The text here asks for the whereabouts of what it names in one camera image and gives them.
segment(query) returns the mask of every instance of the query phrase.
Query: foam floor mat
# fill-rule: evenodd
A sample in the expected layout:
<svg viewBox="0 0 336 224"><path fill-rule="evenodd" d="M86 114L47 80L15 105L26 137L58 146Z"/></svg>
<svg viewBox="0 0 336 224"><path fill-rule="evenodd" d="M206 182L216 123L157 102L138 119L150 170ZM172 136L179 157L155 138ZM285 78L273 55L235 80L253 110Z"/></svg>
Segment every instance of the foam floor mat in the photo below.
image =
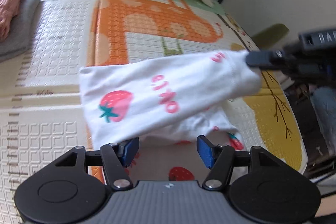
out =
<svg viewBox="0 0 336 224"><path fill-rule="evenodd" d="M218 3L211 8L199 0L41 0L31 49L0 63L0 223L21 222L13 202L21 182L76 145L92 148L78 94L81 66L243 48L257 50ZM272 73L263 73L258 95L222 107L246 149L260 145L304 170L300 132ZM147 158L153 159L144 151ZM129 169L132 178L140 167ZM167 179L149 171L137 178ZM102 178L101 170L92 173ZM201 180L204 174L195 173Z"/></svg>

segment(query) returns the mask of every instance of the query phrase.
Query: pink blanket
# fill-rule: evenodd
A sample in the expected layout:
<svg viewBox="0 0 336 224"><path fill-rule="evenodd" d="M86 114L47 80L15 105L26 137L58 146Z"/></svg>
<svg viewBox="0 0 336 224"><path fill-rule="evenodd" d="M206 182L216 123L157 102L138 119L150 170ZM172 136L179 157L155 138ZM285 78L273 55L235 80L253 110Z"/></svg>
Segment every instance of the pink blanket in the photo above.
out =
<svg viewBox="0 0 336 224"><path fill-rule="evenodd" d="M20 0L0 0L0 42L8 36L11 20L19 14L19 7Z"/></svg>

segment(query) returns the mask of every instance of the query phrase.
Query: black circular mount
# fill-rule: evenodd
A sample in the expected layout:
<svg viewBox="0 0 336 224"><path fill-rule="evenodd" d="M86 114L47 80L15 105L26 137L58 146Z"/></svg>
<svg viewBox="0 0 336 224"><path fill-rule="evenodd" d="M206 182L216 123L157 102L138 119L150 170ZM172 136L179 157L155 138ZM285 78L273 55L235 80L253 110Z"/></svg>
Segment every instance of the black circular mount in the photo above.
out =
<svg viewBox="0 0 336 224"><path fill-rule="evenodd" d="M238 178L229 199L245 217L265 224L303 223L320 206L320 192L294 170L267 167Z"/></svg>
<svg viewBox="0 0 336 224"><path fill-rule="evenodd" d="M98 211L105 199L105 186L99 180L69 167L41 170L15 193L24 220L44 224L78 222Z"/></svg>

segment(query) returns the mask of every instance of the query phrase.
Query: red strawberry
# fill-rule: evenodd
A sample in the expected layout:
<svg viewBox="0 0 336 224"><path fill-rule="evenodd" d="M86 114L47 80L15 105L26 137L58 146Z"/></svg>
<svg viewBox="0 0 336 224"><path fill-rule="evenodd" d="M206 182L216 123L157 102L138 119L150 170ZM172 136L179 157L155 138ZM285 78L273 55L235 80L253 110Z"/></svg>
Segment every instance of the red strawberry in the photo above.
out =
<svg viewBox="0 0 336 224"><path fill-rule="evenodd" d="M236 136L232 135L231 133L228 133L228 135L229 135L230 145L235 150L243 150L244 149L244 145L237 139Z"/></svg>
<svg viewBox="0 0 336 224"><path fill-rule="evenodd" d="M178 143L174 143L174 144L189 144L191 143L191 141L180 141Z"/></svg>
<svg viewBox="0 0 336 224"><path fill-rule="evenodd" d="M187 169L176 166L169 171L170 181L180 181L180 180L195 180L194 175Z"/></svg>
<svg viewBox="0 0 336 224"><path fill-rule="evenodd" d="M99 108L103 112L100 118L106 122L120 122L127 114L133 94L125 90L116 90L107 93L100 101Z"/></svg>

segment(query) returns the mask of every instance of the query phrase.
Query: orange giraffe print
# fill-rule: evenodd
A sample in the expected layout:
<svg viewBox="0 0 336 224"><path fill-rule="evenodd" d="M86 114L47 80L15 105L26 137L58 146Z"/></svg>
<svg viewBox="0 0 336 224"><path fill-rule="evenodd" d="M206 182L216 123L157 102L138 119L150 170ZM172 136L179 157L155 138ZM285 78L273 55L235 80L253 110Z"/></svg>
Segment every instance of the orange giraffe print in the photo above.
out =
<svg viewBox="0 0 336 224"><path fill-rule="evenodd" d="M98 17L96 65L127 64L125 32L158 35L202 43L223 37L206 20L195 15L184 0L184 8L173 0L101 0Z"/></svg>

